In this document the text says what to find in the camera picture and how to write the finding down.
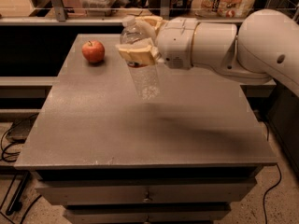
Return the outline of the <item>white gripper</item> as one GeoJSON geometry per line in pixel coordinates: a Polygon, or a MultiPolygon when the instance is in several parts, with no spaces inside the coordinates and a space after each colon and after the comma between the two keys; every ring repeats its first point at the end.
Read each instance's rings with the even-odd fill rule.
{"type": "Polygon", "coordinates": [[[160,30],[155,41],[157,48],[152,45],[119,44],[116,49],[125,61],[155,65],[161,54],[169,68],[192,68],[192,39],[198,25],[197,19],[178,17],[164,25],[164,19],[160,16],[140,16],[137,19],[147,22],[156,32],[160,30]]]}

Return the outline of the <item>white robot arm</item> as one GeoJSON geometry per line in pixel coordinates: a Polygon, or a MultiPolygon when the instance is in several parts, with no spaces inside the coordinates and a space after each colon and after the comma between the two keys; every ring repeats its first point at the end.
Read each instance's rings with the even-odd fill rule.
{"type": "Polygon", "coordinates": [[[260,85],[275,79],[299,94],[299,25],[285,14],[263,9],[237,26],[177,17],[133,16],[123,20],[121,38],[141,36],[116,46],[132,64],[164,63],[173,69],[205,68],[228,79],[260,85]]]}

